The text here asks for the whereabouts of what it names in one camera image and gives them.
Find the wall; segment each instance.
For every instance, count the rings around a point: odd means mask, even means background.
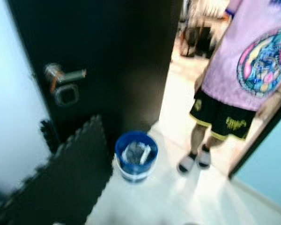
[[[281,206],[281,120],[236,177]]]
[[[48,118],[11,14],[0,0],[0,198],[49,155],[39,131]]]

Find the pink t-shirt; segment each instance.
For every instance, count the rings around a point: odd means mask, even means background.
[[[235,13],[202,90],[227,105],[257,111],[281,84],[281,0],[231,0]]]

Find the black interlocking mat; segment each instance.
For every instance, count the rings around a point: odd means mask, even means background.
[[[0,224],[85,223],[112,169],[101,118],[91,118],[0,206]]]

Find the door handle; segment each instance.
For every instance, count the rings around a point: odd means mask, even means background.
[[[57,63],[49,63],[45,66],[47,80],[51,82],[50,93],[53,94],[56,84],[63,84],[71,81],[83,79],[86,76],[86,69],[64,73],[61,66]]]

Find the black shorts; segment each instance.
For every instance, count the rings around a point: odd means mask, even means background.
[[[247,137],[255,111],[226,105],[208,96],[201,89],[197,91],[194,98],[196,101],[190,116],[199,125],[211,126],[212,136],[220,140],[225,140],[228,135],[243,140]]]

